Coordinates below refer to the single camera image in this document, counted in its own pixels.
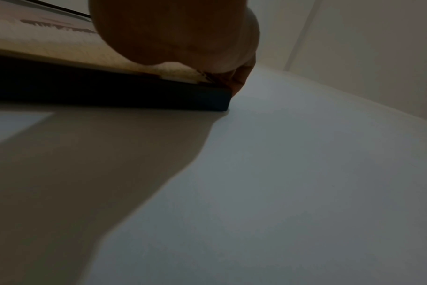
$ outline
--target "white table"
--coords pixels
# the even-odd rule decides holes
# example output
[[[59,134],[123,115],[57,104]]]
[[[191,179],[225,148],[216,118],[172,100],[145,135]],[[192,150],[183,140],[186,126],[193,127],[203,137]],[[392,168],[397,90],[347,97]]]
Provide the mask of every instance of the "white table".
[[[427,284],[427,122],[262,67],[227,114],[0,107],[0,278],[80,276]]]

